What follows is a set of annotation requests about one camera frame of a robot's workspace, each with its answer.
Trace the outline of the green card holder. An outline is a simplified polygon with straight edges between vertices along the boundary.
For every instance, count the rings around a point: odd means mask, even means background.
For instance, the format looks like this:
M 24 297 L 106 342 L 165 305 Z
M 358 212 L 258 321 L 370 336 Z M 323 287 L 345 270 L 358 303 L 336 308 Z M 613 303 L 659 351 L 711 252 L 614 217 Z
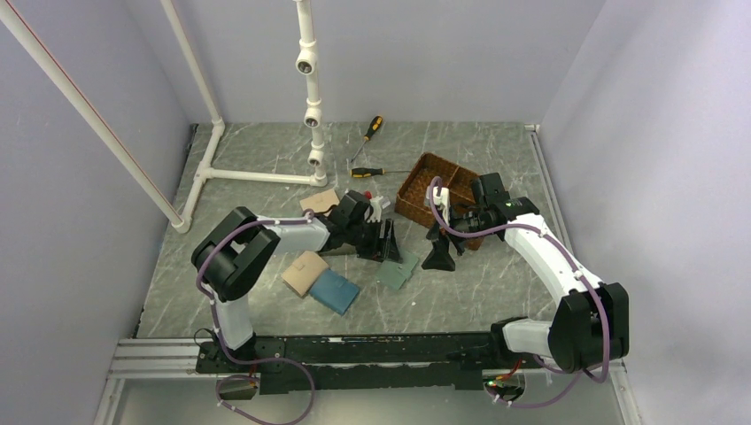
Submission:
M 399 290 L 411 279 L 419 257 L 409 251 L 402 252 L 401 262 L 385 260 L 376 270 L 375 280 L 388 288 Z

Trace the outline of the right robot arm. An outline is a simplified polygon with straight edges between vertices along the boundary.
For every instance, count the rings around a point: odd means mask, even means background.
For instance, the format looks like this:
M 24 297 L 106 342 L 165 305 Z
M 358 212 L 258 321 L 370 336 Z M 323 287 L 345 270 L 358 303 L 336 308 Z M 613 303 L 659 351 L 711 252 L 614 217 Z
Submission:
M 544 283 L 557 308 L 550 321 L 514 317 L 492 324 L 488 355 L 510 367 L 525 355 L 552 359 L 564 373 L 605 367 L 630 349 L 629 296 L 587 270 L 549 229 L 538 208 L 518 197 L 469 212 L 452 223 L 433 208 L 438 235 L 426 259 L 430 269 L 453 270 L 451 238 L 500 234 Z

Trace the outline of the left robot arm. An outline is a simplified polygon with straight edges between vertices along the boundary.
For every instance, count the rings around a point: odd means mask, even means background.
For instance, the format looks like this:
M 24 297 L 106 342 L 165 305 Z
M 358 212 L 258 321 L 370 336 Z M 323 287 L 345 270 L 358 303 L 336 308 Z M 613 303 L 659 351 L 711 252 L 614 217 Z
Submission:
M 344 245 L 376 262 L 400 262 L 394 224 L 376 214 L 374 200 L 349 190 L 324 212 L 271 218 L 244 206 L 233 209 L 193 251 L 196 286 L 210 302 L 220 361 L 231 371 L 247 369 L 256 333 L 248 296 L 268 261 L 278 253 L 329 252 Z

